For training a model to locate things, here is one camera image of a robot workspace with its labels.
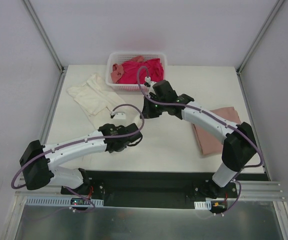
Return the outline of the cream white t shirt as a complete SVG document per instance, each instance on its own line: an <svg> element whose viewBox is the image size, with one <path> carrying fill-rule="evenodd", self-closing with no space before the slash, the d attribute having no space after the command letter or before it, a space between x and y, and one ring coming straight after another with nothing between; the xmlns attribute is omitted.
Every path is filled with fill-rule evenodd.
<svg viewBox="0 0 288 240"><path fill-rule="evenodd" d="M97 73L90 75L86 81L69 87L66 92L79 104L95 129L104 124L128 126L135 123L138 127L142 125L140 113L131 106L117 109L125 113L125 120L111 118L113 109L126 102Z"/></svg>

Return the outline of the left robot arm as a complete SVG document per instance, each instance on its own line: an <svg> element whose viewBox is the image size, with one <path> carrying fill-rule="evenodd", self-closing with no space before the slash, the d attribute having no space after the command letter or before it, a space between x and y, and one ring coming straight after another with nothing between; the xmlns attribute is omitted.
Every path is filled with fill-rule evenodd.
<svg viewBox="0 0 288 240"><path fill-rule="evenodd" d="M87 195L91 181L86 170L81 167L68 169L63 164L86 155L118 153L136 146L142 138L140 129L134 123L128 126L107 123L72 142L42 145L39 140L32 141L19 160L24 187L29 191L47 185L68 187L80 195Z"/></svg>

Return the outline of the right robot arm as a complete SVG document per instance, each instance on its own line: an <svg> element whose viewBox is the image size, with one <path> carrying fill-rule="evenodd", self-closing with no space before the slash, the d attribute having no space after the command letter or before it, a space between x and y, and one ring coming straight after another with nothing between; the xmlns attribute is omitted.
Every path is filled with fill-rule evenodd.
<svg viewBox="0 0 288 240"><path fill-rule="evenodd" d="M208 198L216 199L227 191L227 184L236 177L258 152L252 127L226 120L202 108L192 97L177 95L167 80L145 79L149 93L144 96L142 114L145 119L158 118L163 112L197 125L222 144L222 163L212 178L198 187Z"/></svg>

